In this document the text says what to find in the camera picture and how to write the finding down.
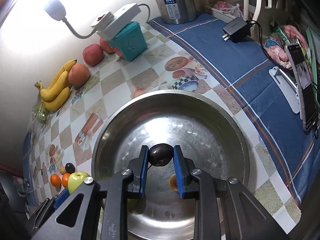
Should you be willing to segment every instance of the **teal plastic box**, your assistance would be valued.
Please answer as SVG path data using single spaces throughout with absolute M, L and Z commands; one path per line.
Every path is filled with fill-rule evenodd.
M 130 22 L 107 41 L 120 57 L 132 61 L 147 48 L 139 23 Z

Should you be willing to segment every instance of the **white wall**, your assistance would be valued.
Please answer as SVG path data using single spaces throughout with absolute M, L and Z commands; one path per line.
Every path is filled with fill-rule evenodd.
M 83 49 L 98 43 L 98 35 L 86 40 L 74 37 L 63 22 L 51 19 L 42 10 L 48 0 L 18 0 L 0 28 L 0 163 L 22 170 L 22 145 L 30 110 L 36 102 L 42 80 L 47 86 L 56 72 L 70 59 L 83 62 Z M 102 11 L 115 12 L 127 3 L 147 3 L 150 19 L 160 15 L 155 0 L 60 0 L 67 19 L 80 33 L 91 31 L 90 25 Z M 134 19 L 147 20 L 148 12 Z

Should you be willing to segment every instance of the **power strip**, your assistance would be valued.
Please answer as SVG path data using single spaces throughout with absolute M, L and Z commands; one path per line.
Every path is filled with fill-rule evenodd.
M 122 6 L 114 14 L 110 11 L 100 14 L 91 24 L 104 40 L 111 40 L 121 29 L 141 12 L 136 3 Z

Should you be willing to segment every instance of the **power cord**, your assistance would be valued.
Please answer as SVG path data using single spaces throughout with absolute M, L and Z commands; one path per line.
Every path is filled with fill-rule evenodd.
M 82 36 L 74 30 L 74 28 L 70 25 L 70 23 L 68 22 L 68 20 L 65 17 L 62 19 L 62 21 L 68 26 L 69 30 L 73 33 L 73 35 L 79 39 L 83 39 L 83 40 L 87 39 L 87 38 L 91 37 L 92 35 L 94 35 L 95 32 L 97 31 L 96 29 L 93 29 L 88 35 Z
M 259 43 L 261 46 L 261 49 L 264 53 L 264 55 L 266 55 L 266 57 L 273 63 L 275 64 L 277 67 L 281 68 L 282 70 L 286 70 L 288 71 L 286 68 L 284 68 L 283 66 L 279 65 L 278 62 L 276 62 L 272 57 L 269 56 L 269 54 L 267 53 L 266 49 L 264 48 L 263 44 L 262 44 L 262 37 L 263 37 L 263 32 L 262 32 L 262 27 L 260 25 L 260 23 L 258 23 L 257 21 L 251 20 L 251 21 L 247 21 L 247 23 L 249 24 L 250 27 L 252 27 L 253 25 L 257 25 L 259 28 Z
M 150 7 L 149 7 L 149 5 L 147 5 L 146 3 L 141 3 L 141 4 L 138 4 L 138 6 L 146 6 L 146 7 L 148 8 L 148 11 L 149 11 L 149 13 L 148 13 L 148 20 L 147 20 L 147 22 L 148 22 L 149 19 L 150 19 Z

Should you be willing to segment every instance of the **bowl rim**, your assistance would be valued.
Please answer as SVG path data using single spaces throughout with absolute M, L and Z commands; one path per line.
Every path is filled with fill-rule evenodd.
M 184 90 L 175 90 L 175 89 L 167 89 L 167 90 L 156 90 L 156 91 L 151 91 L 151 92 L 147 92 L 143 95 L 140 95 L 132 100 L 130 100 L 128 103 L 124 104 L 122 107 L 120 107 L 106 122 L 106 124 L 103 126 L 103 128 L 101 129 L 97 140 L 94 144 L 94 148 L 93 148 L 93 152 L 92 152 L 92 159 L 91 159 L 91 175 L 93 178 L 95 178 L 95 171 L 94 171 L 94 167 L 95 167 L 95 159 L 96 159 L 96 154 L 97 154 L 97 150 L 99 147 L 99 143 L 101 141 L 101 137 L 103 136 L 104 132 L 106 131 L 106 129 L 108 128 L 109 124 L 116 118 L 116 116 L 122 112 L 124 109 L 126 109 L 128 106 L 142 100 L 148 97 L 152 97 L 155 95 L 165 95 L 165 94 L 180 94 L 180 95 L 184 95 L 184 96 L 189 96 L 189 97 L 193 97 L 196 99 L 199 99 L 205 103 L 207 103 L 208 105 L 210 105 L 211 107 L 215 108 L 217 111 L 219 111 L 219 113 L 227 119 L 227 121 L 229 122 L 229 124 L 232 126 L 232 128 L 235 130 L 240 145 L 242 147 L 242 152 L 244 155 L 244 178 L 242 181 L 242 184 L 247 187 L 248 185 L 248 181 L 249 181 L 249 173 L 250 173 L 250 163 L 249 163 L 249 151 L 248 151 L 248 146 L 247 143 L 244 139 L 244 135 L 242 133 L 242 131 L 240 130 L 238 124 L 235 122 L 235 120 L 228 114 L 228 112 L 226 110 L 224 110 L 221 106 L 219 106 L 217 103 L 215 103 L 214 101 L 212 101 L 211 99 L 194 93 L 194 92 L 189 92 L 189 91 L 184 91 Z

